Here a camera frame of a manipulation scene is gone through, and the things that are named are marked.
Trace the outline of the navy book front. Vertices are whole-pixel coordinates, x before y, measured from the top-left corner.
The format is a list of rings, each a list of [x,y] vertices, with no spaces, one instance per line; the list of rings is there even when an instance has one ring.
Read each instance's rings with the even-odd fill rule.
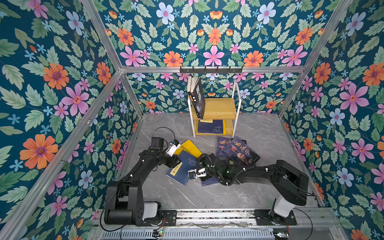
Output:
[[[199,120],[198,134],[223,135],[225,133],[223,120]]]

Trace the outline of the black wolf cover book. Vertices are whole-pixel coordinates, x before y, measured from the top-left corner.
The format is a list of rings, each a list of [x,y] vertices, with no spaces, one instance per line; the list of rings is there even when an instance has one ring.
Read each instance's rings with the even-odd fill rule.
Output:
[[[192,96],[194,97],[196,107],[199,113],[198,118],[203,119],[205,114],[206,102],[204,96],[204,89],[200,78],[193,78]]]

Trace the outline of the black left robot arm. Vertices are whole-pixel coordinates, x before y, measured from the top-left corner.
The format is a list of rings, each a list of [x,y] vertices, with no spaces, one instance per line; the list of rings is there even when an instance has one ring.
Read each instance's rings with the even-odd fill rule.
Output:
[[[162,205],[160,202],[144,201],[143,184],[156,167],[165,165],[173,169],[181,162],[175,154],[180,146],[176,139],[168,143],[160,137],[152,138],[151,145],[139,154],[132,170],[119,181],[109,184],[102,211],[106,225],[139,227],[163,224]]]

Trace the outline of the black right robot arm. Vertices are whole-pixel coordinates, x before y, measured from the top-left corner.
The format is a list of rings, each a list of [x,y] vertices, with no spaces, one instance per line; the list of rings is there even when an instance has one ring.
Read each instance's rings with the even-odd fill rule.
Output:
[[[245,183],[272,185],[280,193],[274,200],[273,207],[265,219],[286,219],[297,206],[307,204],[309,177],[284,160],[278,160],[269,166],[255,165],[243,167],[239,165],[224,165],[213,154],[202,154],[198,158],[195,169],[188,171],[189,178],[215,178],[223,186],[240,185]]]

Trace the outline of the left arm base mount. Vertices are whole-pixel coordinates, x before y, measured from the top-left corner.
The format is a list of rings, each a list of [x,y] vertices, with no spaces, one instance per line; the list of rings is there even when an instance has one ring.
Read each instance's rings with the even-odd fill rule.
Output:
[[[160,227],[176,226],[178,212],[176,210],[161,210],[144,213],[142,221],[138,227]]]

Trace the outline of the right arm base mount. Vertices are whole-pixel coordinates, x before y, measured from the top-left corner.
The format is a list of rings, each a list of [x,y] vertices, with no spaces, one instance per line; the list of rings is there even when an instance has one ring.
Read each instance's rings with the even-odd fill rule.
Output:
[[[254,216],[258,226],[296,226],[298,224],[293,211],[290,211],[286,218],[267,209],[254,210]]]

